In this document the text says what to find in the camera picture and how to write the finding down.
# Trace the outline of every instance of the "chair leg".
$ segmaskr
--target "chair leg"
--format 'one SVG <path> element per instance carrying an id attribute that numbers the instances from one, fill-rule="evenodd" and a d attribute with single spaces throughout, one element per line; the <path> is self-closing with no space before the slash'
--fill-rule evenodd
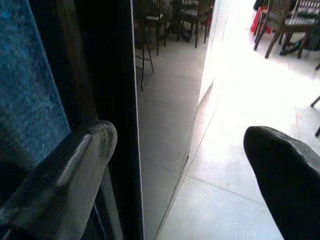
<path id="1" fill-rule="evenodd" d="M 167 21 L 165 21 L 164 23 L 164 29 L 163 29 L 163 45 L 166 47 L 167 46 L 167 40 L 166 40 L 166 37 L 167 37 Z"/>
<path id="2" fill-rule="evenodd" d="M 268 50 L 266 51 L 266 54 L 264 56 L 265 59 L 269 58 L 269 55 L 271 53 L 272 48 L 274 47 L 275 43 L 277 42 L 278 38 L 280 37 L 280 33 L 276 32 L 273 36 L 273 39 L 269 45 Z"/>
<path id="3" fill-rule="evenodd" d="M 320 63 L 315 67 L 315 70 L 319 70 L 320 69 Z"/>
<path id="4" fill-rule="evenodd" d="M 258 20 L 258 24 L 257 24 L 257 26 L 256 26 L 256 28 L 254 30 L 253 36 L 256 36 L 256 35 L 259 36 L 259 31 L 261 30 L 261 24 L 262 24 L 262 18 L 261 18 L 261 15 L 260 15 L 259 16 L 259 20 Z"/>
<path id="5" fill-rule="evenodd" d="M 282 44 L 282 39 L 284 38 L 284 33 L 281 34 L 280 39 L 279 39 L 279 45 Z"/>
<path id="6" fill-rule="evenodd" d="M 303 49 L 305 48 L 305 45 L 306 45 L 306 43 L 307 43 L 307 39 L 308 39 L 308 37 L 309 37 L 309 33 L 308 32 L 306 32 L 305 34 L 304 34 L 304 37 L 303 37 L 303 40 L 302 40 L 302 43 L 301 43 L 301 45 L 300 45 L 300 47 L 299 47 L 299 51 L 298 51 L 298 59 L 300 59 L 301 58 L 301 54 L 302 54 L 302 51 L 303 51 Z"/>
<path id="7" fill-rule="evenodd" d="M 145 44 L 142 44 L 142 77 L 141 77 L 141 90 L 144 89 L 144 72 L 145 72 Z"/>
<path id="8" fill-rule="evenodd" d="M 262 31 L 259 33 L 259 35 L 257 36 L 256 40 L 255 40 L 255 45 L 254 45 L 254 50 L 256 51 L 258 49 L 258 45 L 260 43 L 260 40 L 262 38 L 262 36 L 265 34 L 267 30 L 267 26 L 264 25 L 263 28 L 262 28 Z"/>
<path id="9" fill-rule="evenodd" d="M 259 18 L 259 22 L 258 22 L 258 26 L 257 26 L 257 34 L 256 34 L 256 38 L 254 40 L 254 42 L 256 43 L 257 40 L 258 40 L 258 37 L 260 36 L 260 33 L 261 33 L 261 30 L 263 29 L 263 26 L 264 26 L 264 20 L 263 20 L 263 16 L 261 15 L 260 18 Z"/>
<path id="10" fill-rule="evenodd" d="M 197 48 L 198 46 L 198 38 L 199 38 L 199 22 L 197 21 L 195 24 L 195 44 L 194 44 L 195 48 Z"/>
<path id="11" fill-rule="evenodd" d="M 292 33 L 287 33 L 286 36 L 285 36 L 285 40 L 284 40 L 284 43 L 282 45 L 282 51 L 286 50 L 286 47 L 287 45 L 289 44 L 291 38 L 292 38 Z"/>
<path id="12" fill-rule="evenodd" d="M 151 27 L 149 26 L 149 43 L 151 43 Z"/>
<path id="13" fill-rule="evenodd" d="M 176 41 L 179 42 L 180 34 L 181 34 L 181 20 L 180 19 L 178 19 L 178 30 L 177 31 L 178 31 L 178 33 L 176 35 Z"/>
<path id="14" fill-rule="evenodd" d="M 206 40 L 207 40 L 207 31 L 208 31 L 208 21 L 205 21 L 204 43 L 206 43 Z"/>
<path id="15" fill-rule="evenodd" d="M 320 101 L 320 96 L 313 103 L 311 103 L 310 107 L 313 108 L 319 101 Z"/>
<path id="16" fill-rule="evenodd" d="M 210 29 L 211 29 L 211 23 L 208 24 L 208 32 L 207 32 L 207 37 L 210 35 Z"/>
<path id="17" fill-rule="evenodd" d="M 150 48 L 149 48 L 148 41 L 146 41 L 146 47 L 148 48 L 148 52 L 149 52 L 149 59 L 150 59 L 150 62 L 151 62 L 152 72 L 155 73 L 154 64 L 153 64 L 153 62 L 152 62 L 152 58 L 151 58 L 151 53 L 150 53 Z"/>
<path id="18" fill-rule="evenodd" d="M 194 32 L 194 24 L 191 23 L 191 27 L 190 27 L 190 40 L 191 40 L 191 38 L 192 38 L 193 32 Z"/>
<path id="19" fill-rule="evenodd" d="M 319 137 L 319 136 L 320 136 L 320 127 L 319 127 L 318 131 L 316 131 L 315 136 L 316 136 L 316 137 Z"/>
<path id="20" fill-rule="evenodd" d="M 159 41 L 160 41 L 160 26 L 156 25 L 155 28 L 155 38 L 156 38 L 156 55 L 159 55 Z"/>

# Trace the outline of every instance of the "wooden chair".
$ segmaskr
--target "wooden chair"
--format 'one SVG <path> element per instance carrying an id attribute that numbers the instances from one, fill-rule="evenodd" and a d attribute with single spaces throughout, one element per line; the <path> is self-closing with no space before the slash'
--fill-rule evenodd
<path id="1" fill-rule="evenodd" d="M 302 13 L 305 12 L 305 14 L 311 15 L 309 18 L 314 19 L 314 21 L 315 21 L 314 25 L 317 24 L 319 10 L 320 10 L 320 1 L 319 0 L 299 0 L 297 3 L 297 7 L 296 7 L 297 14 L 299 14 L 301 12 Z M 298 59 L 301 58 L 302 51 L 303 51 L 304 47 L 306 46 L 309 35 L 310 35 L 309 31 L 307 31 L 304 34 L 304 38 L 302 40 L 302 43 L 300 45 L 298 55 L 297 55 Z"/>
<path id="2" fill-rule="evenodd" d="M 318 3 L 317 0 L 304 0 L 305 2 L 310 2 L 310 4 Z M 266 32 L 267 28 L 272 28 L 275 31 L 274 37 L 270 43 L 270 46 L 265 54 L 267 59 L 270 55 L 270 52 L 277 42 L 278 38 L 282 34 L 286 34 L 286 38 L 282 48 L 285 48 L 288 42 L 291 39 L 293 33 L 307 33 L 312 29 L 317 23 L 312 18 L 303 18 L 297 15 L 293 15 L 291 18 L 288 18 L 290 14 L 292 0 L 269 0 L 268 1 L 268 11 L 266 18 L 263 23 L 263 28 L 259 34 L 254 50 L 256 51 L 259 45 L 259 42 Z"/>
<path id="3" fill-rule="evenodd" d="M 182 22 L 189 22 L 191 25 L 195 25 L 195 44 L 194 47 L 198 46 L 198 38 L 199 38 L 199 24 L 201 22 L 205 23 L 205 35 L 204 35 L 204 43 L 206 43 L 207 32 L 208 32 L 208 19 L 210 13 L 210 4 L 211 0 L 198 0 L 198 4 L 196 8 L 181 8 L 178 13 L 178 33 L 176 41 L 178 42 L 180 39 L 180 29 L 182 26 Z"/>
<path id="4" fill-rule="evenodd" d="M 156 55 L 159 55 L 160 29 L 163 27 L 163 44 L 166 47 L 168 16 L 164 13 L 162 0 L 137 0 L 145 15 L 144 25 L 155 28 Z"/>

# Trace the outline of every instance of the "floor tile grout line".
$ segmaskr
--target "floor tile grout line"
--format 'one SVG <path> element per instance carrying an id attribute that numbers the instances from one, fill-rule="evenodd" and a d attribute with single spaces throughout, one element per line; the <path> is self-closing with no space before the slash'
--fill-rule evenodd
<path id="1" fill-rule="evenodd" d="M 204 133 L 203 133 L 203 136 L 202 136 L 202 138 L 201 138 L 201 141 L 200 141 L 198 147 L 196 148 L 196 151 L 195 151 L 195 153 L 194 153 L 194 155 L 193 155 L 193 157 L 192 157 L 192 159 L 191 159 L 191 162 L 190 162 L 190 165 L 189 165 L 187 171 L 185 172 L 185 175 L 188 175 L 189 170 L 190 170 L 192 164 L 194 163 L 195 156 L 196 156 L 196 154 L 197 154 L 197 152 L 198 152 L 198 150 L 199 150 L 199 148 L 200 148 L 200 145 L 201 145 L 202 141 L 204 140 L 204 137 L 205 137 L 205 135 L 206 135 L 206 133 L 207 133 L 207 131 L 208 131 L 208 128 L 209 128 L 209 126 L 210 126 L 210 124 L 211 124 L 211 122 L 212 122 L 212 119 L 213 119 L 214 116 L 215 116 L 216 110 L 217 110 L 217 108 L 218 108 L 218 106 L 219 106 L 219 104 L 220 104 L 220 100 L 221 100 L 221 99 L 219 99 L 219 100 L 218 100 L 218 103 L 216 104 L 216 107 L 215 107 L 215 109 L 214 109 L 214 112 L 213 112 L 213 114 L 212 114 L 212 116 L 211 116 L 211 118 L 210 118 L 209 124 L 208 124 L 208 126 L 205 128 L 205 131 L 204 131 Z"/>
<path id="2" fill-rule="evenodd" d="M 299 128 L 299 122 L 298 122 L 298 115 L 297 115 L 297 106 L 294 104 L 294 115 L 295 115 L 295 122 L 296 122 L 296 128 L 297 128 L 297 134 L 299 140 L 301 139 L 301 134 L 300 134 L 300 128 Z"/>
<path id="3" fill-rule="evenodd" d="M 227 10 L 227 12 L 226 12 L 226 20 L 225 20 L 225 24 L 224 24 L 224 29 L 223 29 L 223 34 L 222 34 L 221 43 L 224 41 L 224 38 L 225 38 L 225 32 L 226 32 L 226 27 L 227 27 L 228 18 L 229 18 L 229 16 L 228 16 L 229 7 L 230 7 L 230 6 L 228 6 L 228 10 Z"/>
<path id="4" fill-rule="evenodd" d="M 171 206 L 170 206 L 170 209 L 168 210 L 166 219 L 169 217 L 169 214 L 170 214 L 170 212 L 171 212 L 172 207 L 174 206 L 174 204 L 175 204 L 175 202 L 176 202 L 176 199 L 177 199 L 177 196 L 178 196 L 178 194 L 179 194 L 179 192 L 180 192 L 180 189 L 181 189 L 183 183 L 185 182 L 186 177 L 188 176 L 188 172 L 189 172 L 189 170 L 190 170 L 190 168 L 191 168 L 191 165 L 192 165 L 192 163 L 193 163 L 193 161 L 194 161 L 195 155 L 197 154 L 198 149 L 199 149 L 199 147 L 200 147 L 200 144 L 202 143 L 202 141 L 203 141 L 203 139 L 204 139 L 204 137 L 205 137 L 205 135 L 206 135 L 206 133 L 207 133 L 207 130 L 208 130 L 209 125 L 210 125 L 210 123 L 211 123 L 211 121 L 212 121 L 212 119 L 213 119 L 213 117 L 214 117 L 214 115 L 215 115 L 215 113 L 216 113 L 216 110 L 217 110 L 217 108 L 218 108 L 218 106 L 219 106 L 219 103 L 220 103 L 220 99 L 219 99 L 218 103 L 216 104 L 215 110 L 214 110 L 214 112 L 213 112 L 213 114 L 212 114 L 212 117 L 210 118 L 209 124 L 207 125 L 207 127 L 206 127 L 206 129 L 205 129 L 205 131 L 204 131 L 204 133 L 203 133 L 203 136 L 202 136 L 202 138 L 201 138 L 201 141 L 200 141 L 200 143 L 199 143 L 199 145 L 198 145 L 198 147 L 197 147 L 197 149 L 196 149 L 196 151 L 195 151 L 195 153 L 194 153 L 194 156 L 193 156 L 193 158 L 192 158 L 192 160 L 191 160 L 190 165 L 188 166 L 188 168 L 187 168 L 187 170 L 185 171 L 185 173 L 184 173 L 184 170 L 181 171 L 181 176 L 180 176 L 181 179 L 180 179 L 180 182 L 178 181 L 178 183 L 177 183 L 177 186 L 176 186 L 176 194 L 174 194 L 174 198 L 173 198 L 173 200 L 172 200 L 172 204 L 171 204 Z M 166 220 L 162 223 L 161 229 L 163 228 L 163 226 L 165 225 L 165 223 L 166 223 Z M 157 233 L 156 233 L 156 238 L 159 236 L 159 234 L 160 234 L 160 232 L 161 232 L 161 229 L 160 229 L 160 230 L 158 229 L 158 231 L 157 231 Z"/>
<path id="5" fill-rule="evenodd" d="M 199 181 L 199 182 L 202 182 L 202 183 L 204 183 L 204 184 L 210 185 L 210 186 L 212 186 L 212 187 L 215 187 L 215 188 L 217 188 L 217 189 L 220 189 L 220 190 L 222 190 L 222 191 L 228 192 L 228 193 L 230 193 L 230 194 L 236 195 L 236 196 L 238 196 L 238 197 L 240 197 L 240 198 L 246 199 L 246 200 L 248 200 L 248 201 L 250 201 L 250 202 L 253 202 L 253 203 L 255 203 L 255 204 L 258 204 L 258 205 L 260 205 L 260 206 L 265 207 L 265 205 L 264 205 L 263 203 L 261 203 L 261 202 L 258 202 L 258 201 L 256 201 L 256 200 L 253 200 L 253 199 L 251 199 L 251 198 L 249 198 L 249 197 L 247 197 L 247 196 L 244 196 L 244 195 L 242 195 L 242 194 L 239 194 L 239 193 L 237 193 L 237 192 L 230 191 L 230 190 L 228 190 L 228 189 L 226 189 L 226 188 L 224 188 L 224 187 L 222 187 L 222 186 L 219 186 L 219 185 L 213 184 L 213 183 L 211 183 L 211 182 L 202 180 L 202 179 L 200 179 L 200 178 L 198 178 L 198 177 L 195 177 L 195 176 L 192 176 L 192 175 L 188 175 L 187 177 L 192 178 L 192 179 L 197 180 L 197 181 Z"/>

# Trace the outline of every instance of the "white floor tile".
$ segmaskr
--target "white floor tile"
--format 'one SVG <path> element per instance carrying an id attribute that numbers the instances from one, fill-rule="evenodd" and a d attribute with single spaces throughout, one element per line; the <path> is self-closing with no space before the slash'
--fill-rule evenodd
<path id="1" fill-rule="evenodd" d="M 145 239 L 149 240 L 157 233 L 179 174 L 147 160 L 141 165 L 141 174 Z"/>
<path id="2" fill-rule="evenodd" d="M 265 206 L 187 177 L 159 239 L 281 240 Z"/>

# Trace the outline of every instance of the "tiled floor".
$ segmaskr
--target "tiled floor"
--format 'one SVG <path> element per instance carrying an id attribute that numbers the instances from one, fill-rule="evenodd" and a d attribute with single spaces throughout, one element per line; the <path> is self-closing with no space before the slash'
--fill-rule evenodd
<path id="1" fill-rule="evenodd" d="M 142 71 L 137 70 L 137 100 L 139 146 L 145 239 L 154 239 L 181 170 L 187 159 L 188 146 L 197 111 L 201 77 L 208 41 L 204 44 L 205 29 L 199 31 L 199 43 L 190 43 L 170 34 L 166 47 L 160 42 L 156 55 L 156 41 L 151 41 L 154 66 L 145 62 L 143 91 L 140 89 Z M 137 56 L 142 51 L 136 49 Z M 136 65 L 142 60 L 136 58 Z"/>
<path id="2" fill-rule="evenodd" d="M 213 45 L 213 87 L 198 107 L 189 168 L 159 239 L 282 239 L 244 152 L 249 126 L 276 128 L 320 154 L 320 104 L 310 107 L 320 95 L 319 52 L 297 59 L 275 46 L 264 59 L 272 35 L 253 51 L 252 15 L 235 11 L 241 7 L 248 6 L 229 7 L 223 39 Z"/>

